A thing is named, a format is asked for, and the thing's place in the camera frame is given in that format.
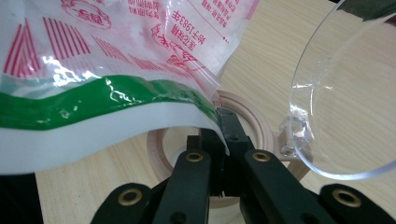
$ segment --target light wood surface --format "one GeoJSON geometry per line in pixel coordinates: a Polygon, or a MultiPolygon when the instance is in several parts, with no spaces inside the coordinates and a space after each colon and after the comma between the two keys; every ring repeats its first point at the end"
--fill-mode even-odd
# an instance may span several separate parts
{"type": "MultiPolygon", "coordinates": [[[[324,0],[261,0],[241,44],[228,61],[221,89],[257,106],[277,131],[287,116],[290,84],[305,45],[334,6],[324,0]]],[[[36,174],[45,223],[89,223],[116,187],[136,182],[155,186],[141,134],[81,161],[36,174]]],[[[318,192],[339,182],[309,172],[302,180],[318,192]]],[[[356,188],[396,217],[396,184],[343,183],[356,188]]],[[[244,223],[237,205],[210,211],[209,223],[244,223]]]]}

